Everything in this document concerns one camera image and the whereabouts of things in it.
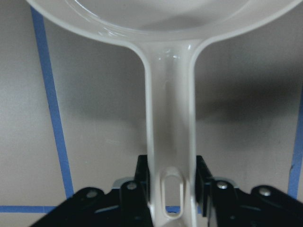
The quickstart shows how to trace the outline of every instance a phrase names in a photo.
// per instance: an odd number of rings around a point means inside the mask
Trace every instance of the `bolt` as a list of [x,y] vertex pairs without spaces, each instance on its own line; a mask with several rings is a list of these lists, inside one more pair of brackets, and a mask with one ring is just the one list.
[[268,188],[260,188],[259,193],[263,196],[270,196],[271,191]]
[[137,184],[135,182],[130,182],[128,185],[127,185],[127,189],[129,190],[134,190],[137,188]]
[[90,190],[87,194],[86,197],[88,199],[94,198],[98,195],[98,192],[96,190]]
[[228,184],[225,181],[218,181],[217,182],[217,187],[220,189],[227,189]]

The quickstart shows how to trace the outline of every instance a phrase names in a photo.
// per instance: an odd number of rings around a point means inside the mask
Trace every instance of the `metal screw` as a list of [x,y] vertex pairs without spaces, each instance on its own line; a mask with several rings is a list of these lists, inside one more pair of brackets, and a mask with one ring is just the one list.
[[220,189],[227,189],[228,184],[225,181],[218,181],[217,187]]
[[96,190],[90,190],[87,194],[86,194],[86,197],[91,199],[91,198],[94,198],[98,195],[98,192]]
[[259,193],[263,196],[270,196],[271,191],[268,188],[260,188]]
[[129,190],[134,190],[137,188],[137,184],[135,182],[130,182],[128,185],[127,185],[127,189]]

